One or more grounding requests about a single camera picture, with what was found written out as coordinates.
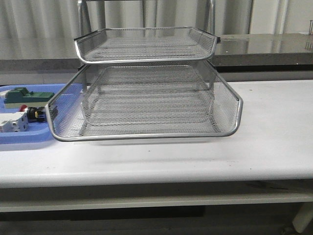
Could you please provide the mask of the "red emergency stop button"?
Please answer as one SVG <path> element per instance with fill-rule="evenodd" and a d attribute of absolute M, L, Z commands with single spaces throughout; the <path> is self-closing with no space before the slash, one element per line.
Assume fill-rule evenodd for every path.
<path fill-rule="evenodd" d="M 20 112 L 25 112 L 29 122 L 47 122 L 47 112 L 45 107 L 29 107 L 23 104 L 19 108 Z"/>

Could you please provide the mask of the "white table leg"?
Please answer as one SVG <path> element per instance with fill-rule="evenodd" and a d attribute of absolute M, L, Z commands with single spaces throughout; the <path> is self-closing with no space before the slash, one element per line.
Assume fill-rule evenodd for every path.
<path fill-rule="evenodd" d="M 303 233 L 313 219 L 313 203 L 304 203 L 292 221 L 292 225 L 297 233 Z"/>

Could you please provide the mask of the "green terminal block module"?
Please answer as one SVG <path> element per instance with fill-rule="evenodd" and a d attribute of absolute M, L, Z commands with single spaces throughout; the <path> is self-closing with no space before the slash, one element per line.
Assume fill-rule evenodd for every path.
<path fill-rule="evenodd" d="M 53 92 L 34 92 L 26 87 L 17 87 L 9 90 L 4 97 L 4 105 L 7 109 L 28 107 L 43 107 L 54 96 Z"/>

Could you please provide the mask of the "blue plastic tray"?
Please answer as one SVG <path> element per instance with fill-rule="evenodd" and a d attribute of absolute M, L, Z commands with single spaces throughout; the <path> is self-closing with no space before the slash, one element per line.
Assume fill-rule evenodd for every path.
<path fill-rule="evenodd" d="M 0 88 L 0 142 L 42 142 L 78 120 L 82 85 L 20 84 Z"/>

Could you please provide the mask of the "white circuit breaker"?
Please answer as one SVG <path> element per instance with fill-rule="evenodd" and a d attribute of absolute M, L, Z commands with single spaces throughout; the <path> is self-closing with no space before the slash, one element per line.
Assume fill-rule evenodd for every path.
<path fill-rule="evenodd" d="M 26 112 L 1 113 L 0 132 L 24 132 L 28 129 Z"/>

